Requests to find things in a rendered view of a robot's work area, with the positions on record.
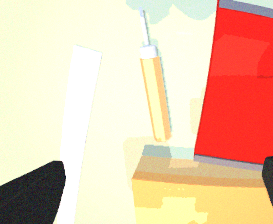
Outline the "red rectangular block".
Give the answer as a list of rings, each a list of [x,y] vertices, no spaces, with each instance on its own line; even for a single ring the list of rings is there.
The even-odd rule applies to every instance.
[[[217,0],[193,161],[262,172],[273,156],[273,8]]]

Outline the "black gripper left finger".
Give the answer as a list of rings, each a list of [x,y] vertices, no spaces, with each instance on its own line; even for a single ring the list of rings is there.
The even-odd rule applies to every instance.
[[[65,188],[61,160],[0,185],[0,224],[54,224]]]

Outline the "pale yellow floor panel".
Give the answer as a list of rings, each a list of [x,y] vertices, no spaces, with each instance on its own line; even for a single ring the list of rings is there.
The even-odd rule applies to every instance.
[[[273,224],[261,173],[141,156],[132,177],[136,224]]]

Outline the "white flat bar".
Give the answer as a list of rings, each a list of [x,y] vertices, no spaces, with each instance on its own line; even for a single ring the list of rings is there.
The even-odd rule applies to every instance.
[[[73,45],[60,160],[64,163],[65,188],[58,210],[58,224],[75,222],[77,194],[83,163],[93,92],[99,72],[101,52]]]

